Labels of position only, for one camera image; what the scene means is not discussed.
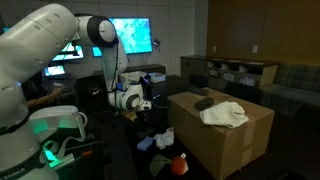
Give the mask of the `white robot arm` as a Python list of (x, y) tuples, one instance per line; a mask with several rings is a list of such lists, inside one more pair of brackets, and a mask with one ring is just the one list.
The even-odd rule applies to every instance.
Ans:
[(60, 4), (46, 5), (0, 36), (0, 180), (59, 180), (56, 170), (69, 161), (68, 143), (50, 139), (58, 129), (77, 129), (86, 138), (85, 114), (72, 105), (29, 112), (22, 84), (47, 67), (67, 44), (98, 47), (108, 103), (125, 111), (152, 107), (142, 85), (117, 88), (128, 59), (115, 26), (106, 17), (75, 15)]

